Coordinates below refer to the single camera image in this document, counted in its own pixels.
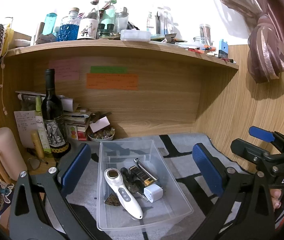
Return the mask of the person's hand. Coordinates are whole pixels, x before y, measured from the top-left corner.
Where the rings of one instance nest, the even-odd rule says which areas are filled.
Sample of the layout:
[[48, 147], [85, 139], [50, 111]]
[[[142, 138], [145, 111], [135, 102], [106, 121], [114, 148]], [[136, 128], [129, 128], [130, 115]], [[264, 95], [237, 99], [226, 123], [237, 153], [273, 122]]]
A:
[[280, 202], [281, 193], [282, 191], [280, 189], [270, 189], [273, 210], [279, 209], [281, 206], [281, 202]]

